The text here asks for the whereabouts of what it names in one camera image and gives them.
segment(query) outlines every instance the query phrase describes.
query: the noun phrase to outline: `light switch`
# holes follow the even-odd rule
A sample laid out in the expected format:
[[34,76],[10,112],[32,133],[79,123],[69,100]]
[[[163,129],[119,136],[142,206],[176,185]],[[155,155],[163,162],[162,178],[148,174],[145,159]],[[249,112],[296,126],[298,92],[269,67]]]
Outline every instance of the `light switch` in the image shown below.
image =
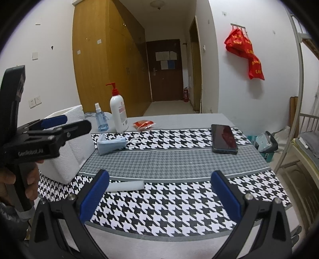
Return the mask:
[[37,18],[35,20],[35,25],[41,25],[41,18]]
[[32,52],[32,60],[39,59],[39,53],[38,52]]
[[34,99],[34,98],[31,99],[31,100],[29,100],[29,107],[30,107],[30,109],[33,108],[33,107],[36,107],[35,99]]
[[40,96],[37,96],[36,98],[35,98],[35,105],[39,105],[39,104],[41,104],[42,102],[41,102],[41,97]]

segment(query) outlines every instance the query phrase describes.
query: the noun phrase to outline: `ceiling light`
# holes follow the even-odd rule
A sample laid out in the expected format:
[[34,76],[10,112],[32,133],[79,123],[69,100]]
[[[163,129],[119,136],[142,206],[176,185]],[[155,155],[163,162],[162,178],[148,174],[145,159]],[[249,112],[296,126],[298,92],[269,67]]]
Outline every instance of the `ceiling light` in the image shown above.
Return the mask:
[[164,5],[165,2],[162,0],[155,0],[153,2],[150,3],[151,7],[157,8],[158,10],[160,10]]

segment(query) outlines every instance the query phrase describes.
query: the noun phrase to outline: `wooden wardrobe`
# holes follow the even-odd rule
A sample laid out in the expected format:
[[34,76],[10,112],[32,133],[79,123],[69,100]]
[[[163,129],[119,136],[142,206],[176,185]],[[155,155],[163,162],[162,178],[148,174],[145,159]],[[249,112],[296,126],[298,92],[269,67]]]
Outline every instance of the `wooden wardrobe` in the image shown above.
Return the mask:
[[116,82],[128,117],[143,116],[149,107],[145,31],[119,0],[84,0],[73,17],[74,71],[84,112],[96,102],[110,112],[111,86]]

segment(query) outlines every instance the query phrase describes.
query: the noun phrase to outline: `phone screen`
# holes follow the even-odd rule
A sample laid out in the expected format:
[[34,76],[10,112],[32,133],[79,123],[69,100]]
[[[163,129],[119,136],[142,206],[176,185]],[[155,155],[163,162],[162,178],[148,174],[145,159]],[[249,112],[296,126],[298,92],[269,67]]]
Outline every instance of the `phone screen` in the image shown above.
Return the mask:
[[211,135],[215,149],[237,150],[236,141],[229,126],[213,124]]

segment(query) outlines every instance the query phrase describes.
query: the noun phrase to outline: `ceiling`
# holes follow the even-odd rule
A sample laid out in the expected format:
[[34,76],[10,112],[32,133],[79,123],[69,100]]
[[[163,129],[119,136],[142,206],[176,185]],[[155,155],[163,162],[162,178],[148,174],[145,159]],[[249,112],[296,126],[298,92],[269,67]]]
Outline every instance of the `ceiling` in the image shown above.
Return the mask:
[[153,0],[120,0],[143,27],[154,24],[182,24],[185,22],[193,0],[164,0],[158,10],[151,7]]

